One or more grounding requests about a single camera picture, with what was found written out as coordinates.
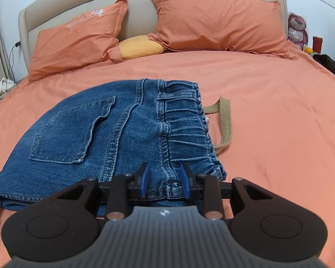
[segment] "screw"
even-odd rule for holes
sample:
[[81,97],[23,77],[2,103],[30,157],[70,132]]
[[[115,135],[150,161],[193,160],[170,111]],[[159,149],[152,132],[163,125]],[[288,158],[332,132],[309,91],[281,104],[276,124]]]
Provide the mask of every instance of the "screw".
[[112,220],[112,221],[122,220],[124,219],[124,214],[119,211],[113,211],[107,214],[107,219]]
[[223,218],[223,214],[220,213],[219,211],[212,210],[212,211],[208,211],[205,214],[205,217],[208,218],[209,220],[220,220]]

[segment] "orange pillowcase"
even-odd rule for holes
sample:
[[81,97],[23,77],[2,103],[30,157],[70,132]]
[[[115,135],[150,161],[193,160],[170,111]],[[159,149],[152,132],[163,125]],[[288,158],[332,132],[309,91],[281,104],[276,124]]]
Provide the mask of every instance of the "orange pillowcase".
[[105,60],[122,62],[116,37],[127,9],[127,0],[117,0],[64,25],[40,31],[29,66],[29,81]]
[[171,50],[232,50],[289,58],[278,1],[153,0],[150,39]]

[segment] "stitching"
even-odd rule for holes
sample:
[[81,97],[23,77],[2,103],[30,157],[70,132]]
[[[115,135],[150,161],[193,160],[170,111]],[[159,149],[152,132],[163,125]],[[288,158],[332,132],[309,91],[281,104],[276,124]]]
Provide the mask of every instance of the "stitching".
[[200,118],[180,118],[180,119],[176,119],[176,120],[169,120],[169,122],[178,122],[178,121],[186,121],[186,120],[198,120],[200,121]]
[[189,101],[196,101],[195,98],[191,98],[191,97],[174,97],[174,98],[166,98],[166,97],[163,97],[163,98],[158,98],[158,100],[165,100],[165,101],[178,101],[178,100],[189,100]]
[[166,87],[171,87],[173,85],[183,85],[188,87],[194,87],[195,83],[190,81],[179,81],[179,80],[173,80],[173,81],[167,81]]
[[196,99],[195,90],[180,90],[173,93],[161,92],[157,96],[158,100],[178,100],[178,99]]
[[143,97],[144,97],[145,80],[146,79],[144,78],[137,82],[135,103],[133,105],[128,106],[123,111],[122,116],[118,120],[118,123],[116,124],[115,129],[113,130],[113,134],[109,141],[109,149],[108,149],[107,157],[104,163],[103,172],[102,172],[100,181],[111,181],[114,176],[115,166],[116,166],[116,162],[118,158],[117,154],[118,154],[120,136],[122,134],[123,128],[125,127],[127,121],[129,120],[132,109],[135,106],[142,104]]
[[210,153],[210,157],[212,157],[212,152],[211,149],[213,149],[213,145],[212,142],[208,142],[207,136],[208,136],[208,126],[206,124],[206,118],[205,116],[203,116],[203,109],[202,109],[202,103],[201,103],[201,96],[200,96],[200,90],[197,84],[194,85],[194,88],[197,92],[197,97],[199,98],[196,102],[196,108],[199,110],[199,117],[200,117],[200,125],[202,126],[202,128],[204,128],[205,131],[205,143],[208,146],[208,151]]
[[173,109],[173,110],[165,110],[165,113],[171,113],[171,112],[182,112],[182,111],[187,111],[187,112],[192,112],[192,113],[197,113],[199,114],[198,111],[196,110],[191,110],[191,109]]
[[[40,145],[42,145],[42,143],[41,143],[42,142],[42,136],[45,134],[45,132],[47,131],[47,129],[49,127],[51,127],[56,122],[56,120],[59,117],[61,117],[63,114],[71,113],[73,111],[77,111],[79,109],[83,109],[83,108],[86,108],[88,106],[98,105],[98,104],[104,104],[103,110],[105,109],[106,105],[109,104],[109,111],[110,111],[110,107],[114,103],[115,103],[115,96],[114,97],[109,97],[109,98],[104,98],[104,99],[101,99],[101,100],[95,100],[93,102],[89,102],[89,103],[86,103],[86,104],[83,104],[83,105],[80,105],[80,106],[75,106],[75,107],[69,108],[69,109],[64,110],[64,111],[59,111],[56,115],[54,115],[48,121],[48,123],[42,128],[42,130],[36,134],[35,139],[34,139],[32,145],[31,145],[31,150],[30,150],[29,158],[31,160],[37,160],[37,161],[45,161],[45,160],[48,160],[50,158],[49,156],[46,156],[46,157],[40,156],[37,152],[38,152],[38,149],[40,148]],[[58,158],[57,160],[50,160],[50,162],[72,163],[72,161],[74,161],[75,158],[78,157],[78,154],[79,154],[79,152],[75,156],[73,156],[73,159],[70,159],[70,160],[67,160],[65,158]]]
[[3,193],[0,193],[0,196],[3,197],[3,198],[6,198],[6,199],[16,199],[16,200],[22,200],[22,201],[32,201],[32,202],[36,202],[36,201],[39,201],[39,200],[43,200],[47,197],[42,197],[42,196],[22,196],[22,195],[16,195],[16,194],[3,194]]
[[84,157],[86,157],[88,147],[89,147],[89,145],[90,145],[90,143],[92,142],[92,139],[93,139],[94,127],[96,126],[99,119],[104,119],[104,118],[108,117],[108,115],[110,113],[111,106],[112,106],[112,104],[105,105],[102,108],[101,115],[99,117],[97,117],[91,125],[89,125],[89,127],[87,129],[87,132],[86,132],[86,136],[84,138],[84,143],[83,143],[84,148],[81,148],[81,150],[79,150],[79,152],[76,154],[76,156],[74,158],[75,161],[82,160]]
[[[159,89],[160,93],[165,93],[166,91],[166,81],[160,80]],[[170,182],[171,180],[176,180],[176,174],[172,170],[170,165],[170,156],[169,156],[169,146],[168,146],[168,134],[170,130],[170,124],[165,122],[165,101],[158,100],[158,117],[161,122],[161,132],[160,132],[160,151],[161,151],[161,162],[162,166],[167,175],[167,180]]]

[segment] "stuffed toy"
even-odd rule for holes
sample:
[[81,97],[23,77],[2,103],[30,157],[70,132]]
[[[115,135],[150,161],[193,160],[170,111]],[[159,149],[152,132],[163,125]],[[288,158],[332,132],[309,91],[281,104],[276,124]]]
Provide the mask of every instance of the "stuffed toy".
[[288,41],[293,42],[300,50],[308,45],[306,21],[303,17],[290,13],[288,17]]

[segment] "denim seam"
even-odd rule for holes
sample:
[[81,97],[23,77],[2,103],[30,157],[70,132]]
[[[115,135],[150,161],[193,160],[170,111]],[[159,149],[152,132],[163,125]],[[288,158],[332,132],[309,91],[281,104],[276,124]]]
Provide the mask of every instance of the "denim seam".
[[[82,109],[82,108],[85,108],[87,106],[91,106],[91,105],[97,105],[99,103],[103,103],[103,107],[102,107],[102,112],[104,112],[104,110],[106,109],[106,107],[108,106],[108,110],[107,110],[107,114],[106,116],[109,115],[109,112],[110,112],[110,109],[111,109],[111,106],[115,103],[115,97],[109,97],[109,98],[105,98],[105,99],[102,99],[102,100],[96,100],[96,101],[93,101],[93,102],[89,102],[89,103],[86,103],[86,104],[83,104],[81,106],[76,106],[76,107],[72,107],[70,109],[67,109],[67,110],[64,110],[64,111],[59,111],[56,115],[54,115],[49,121],[48,123],[45,125],[45,127],[42,128],[42,130],[40,132],[38,132],[34,138],[34,141],[32,143],[32,146],[31,146],[31,150],[30,150],[30,154],[29,154],[29,158],[31,160],[36,160],[36,161],[43,161],[43,162],[46,162],[49,157],[41,157],[41,158],[34,158],[34,156],[38,156],[36,154],[37,152],[37,149],[38,149],[38,145],[40,144],[40,141],[41,141],[41,136],[46,132],[47,128],[49,126],[52,126],[54,124],[54,122],[57,120],[58,117],[60,117],[63,113],[69,113],[69,112],[72,112],[72,111],[76,111],[76,110],[79,110],[79,109]],[[97,120],[100,118],[101,116],[97,117],[94,121],[93,121],[93,128],[94,128],[94,125],[96,124]],[[83,145],[86,145],[86,141],[87,141],[87,136],[85,138],[85,141],[83,143]],[[73,161],[70,161],[70,160],[64,160],[63,158],[61,159],[57,159],[57,160],[49,160],[49,162],[54,162],[54,163],[63,163],[63,164],[72,164],[72,163],[75,163],[76,160],[78,161],[81,161],[85,155],[81,155],[79,156],[79,154],[82,153],[82,148],[79,150],[79,152],[73,157]]]
[[119,147],[120,136],[122,134],[124,126],[129,120],[132,109],[137,105],[141,105],[143,102],[145,80],[146,79],[144,78],[137,82],[135,103],[127,107],[123,111],[122,116],[118,120],[118,123],[116,124],[113,130],[113,134],[109,141],[109,148],[108,148],[107,157],[106,157],[104,167],[103,167],[103,172],[100,178],[101,182],[111,181],[114,176],[115,166],[116,166],[116,162],[118,159],[118,147]]
[[[205,141],[206,141],[206,145],[208,147],[208,151],[210,154],[210,160],[214,165],[218,164],[221,166],[221,163],[218,160],[217,155],[215,153],[215,150],[214,150],[214,147],[211,141],[211,137],[209,135],[209,130],[208,130],[208,126],[206,123],[206,117],[204,114],[204,110],[202,107],[200,89],[199,89],[198,84],[194,84],[194,89],[196,90],[197,97],[199,98],[197,101],[197,110],[199,111],[200,123],[205,130]],[[214,168],[210,174],[214,174],[218,178],[218,180],[223,180],[225,179],[225,176],[223,175],[223,171],[221,170],[220,166],[217,166],[216,168]]]
[[22,201],[32,201],[32,202],[36,202],[36,201],[39,201],[39,200],[43,200],[47,197],[41,197],[41,196],[20,196],[20,195],[15,195],[15,194],[2,194],[0,193],[0,196],[3,197],[3,198],[7,198],[7,199],[15,199],[15,200],[22,200]]
[[170,87],[170,86],[172,86],[172,85],[176,85],[176,84],[178,84],[178,85],[183,85],[183,86],[188,86],[188,87],[192,87],[192,85],[193,84],[195,84],[195,83],[193,83],[193,82],[189,82],[189,81],[180,81],[180,80],[172,80],[172,81],[166,81],[166,86],[167,87]]
[[174,93],[164,93],[160,92],[157,96],[157,100],[180,100],[180,99],[196,99],[196,91],[195,90],[181,90]]
[[192,98],[192,97],[174,97],[174,98],[165,98],[163,100],[159,100],[159,101],[179,101],[179,100],[188,100],[188,101],[196,101],[196,98]]
[[[166,81],[164,80],[159,80],[159,94],[165,92],[165,87],[166,87]],[[170,184],[171,180],[177,180],[176,175],[174,171],[172,170],[172,167],[170,165],[170,160],[169,160],[169,147],[168,147],[168,134],[169,132],[166,132],[166,134],[163,132],[164,131],[164,124],[167,124],[168,128],[170,129],[170,124],[165,122],[165,101],[163,100],[158,100],[158,110],[157,110],[157,115],[159,118],[159,122],[161,122],[161,133],[160,133],[160,150],[161,150],[161,162],[164,167],[165,172],[167,173],[168,177],[168,184]]]
[[96,126],[97,122],[99,119],[103,119],[103,118],[107,118],[110,110],[111,110],[111,106],[112,104],[106,105],[104,108],[102,108],[102,112],[101,115],[98,116],[93,123],[88,127],[87,129],[87,133],[86,133],[86,137],[84,139],[84,144],[83,144],[83,148],[81,148],[81,150],[79,150],[79,152],[76,154],[75,156],[75,161],[74,162],[81,162],[84,157],[86,157],[87,155],[87,151],[88,151],[88,147],[90,145],[90,143],[92,142],[93,139],[93,130],[94,127]]

